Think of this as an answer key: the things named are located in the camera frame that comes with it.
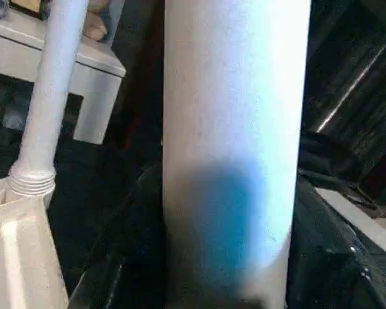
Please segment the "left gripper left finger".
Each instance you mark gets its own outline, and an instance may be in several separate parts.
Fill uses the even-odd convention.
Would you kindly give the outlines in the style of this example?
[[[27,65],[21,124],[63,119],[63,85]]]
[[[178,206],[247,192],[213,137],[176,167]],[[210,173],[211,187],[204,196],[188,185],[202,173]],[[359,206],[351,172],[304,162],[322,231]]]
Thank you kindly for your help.
[[[162,165],[146,168],[103,226],[69,308],[164,308]]]

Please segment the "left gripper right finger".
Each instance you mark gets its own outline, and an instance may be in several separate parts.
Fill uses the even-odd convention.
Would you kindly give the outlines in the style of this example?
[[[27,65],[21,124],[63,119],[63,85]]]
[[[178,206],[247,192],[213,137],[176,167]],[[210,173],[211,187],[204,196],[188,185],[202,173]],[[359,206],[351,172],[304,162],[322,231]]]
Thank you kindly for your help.
[[[386,251],[297,180],[288,308],[386,308]]]

